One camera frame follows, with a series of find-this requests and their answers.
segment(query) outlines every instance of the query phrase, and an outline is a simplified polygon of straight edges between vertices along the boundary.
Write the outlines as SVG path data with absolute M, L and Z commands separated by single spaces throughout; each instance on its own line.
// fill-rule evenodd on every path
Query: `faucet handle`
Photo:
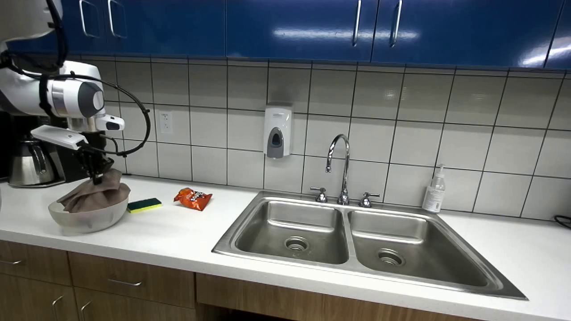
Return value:
M 372 207 L 372 196 L 381 198 L 381 194 L 365 192 L 363 199 L 359 201 L 359 207 Z
M 325 187 L 320 187 L 320 189 L 311 189 L 311 191 L 318 191 L 320 194 L 316 196 L 316 201 L 320 201 L 320 203 L 327 203 L 327 194 L 325 194 Z

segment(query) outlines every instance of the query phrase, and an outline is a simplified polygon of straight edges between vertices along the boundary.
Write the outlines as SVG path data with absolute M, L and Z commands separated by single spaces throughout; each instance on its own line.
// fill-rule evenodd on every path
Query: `dish soap bottle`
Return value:
M 427 185 L 423 198 L 423 210 L 441 212 L 445 201 L 447 183 L 445 183 L 445 166 L 440 166 Z

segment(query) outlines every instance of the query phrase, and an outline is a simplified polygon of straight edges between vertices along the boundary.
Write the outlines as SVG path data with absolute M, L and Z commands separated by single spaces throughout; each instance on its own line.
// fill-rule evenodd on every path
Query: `bowl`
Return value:
M 111 228 L 127 214 L 129 198 L 106 208 L 88 212 L 68 212 L 63 203 L 51 203 L 49 210 L 63 232 L 92 233 Z

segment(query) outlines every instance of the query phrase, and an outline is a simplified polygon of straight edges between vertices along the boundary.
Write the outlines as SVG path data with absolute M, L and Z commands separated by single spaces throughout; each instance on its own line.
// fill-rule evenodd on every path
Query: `kettle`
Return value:
M 63 178 L 63 166 L 56 146 L 45 148 L 40 141 L 26 139 L 13 155 L 13 187 L 43 187 Z

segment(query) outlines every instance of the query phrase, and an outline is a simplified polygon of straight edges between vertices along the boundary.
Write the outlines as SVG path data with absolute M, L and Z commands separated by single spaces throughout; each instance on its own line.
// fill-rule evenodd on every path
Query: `faucet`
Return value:
M 350 169 L 350 139 L 345 135 L 345 133 L 340 133 L 334 137 L 332 144 L 329 146 L 327 150 L 327 166 L 325 166 L 325 171 L 331 173 L 332 171 L 332 160 L 334 160 L 334 153 L 336 153 L 336 146 L 338 146 L 338 141 L 343 139 L 345 141 L 345 169 L 343 169 L 343 183 L 341 183 L 341 194 L 338 198 L 338 203 L 341 205 L 349 205 L 350 203 L 350 192 L 347 189 L 347 174 L 349 174 L 349 169 Z

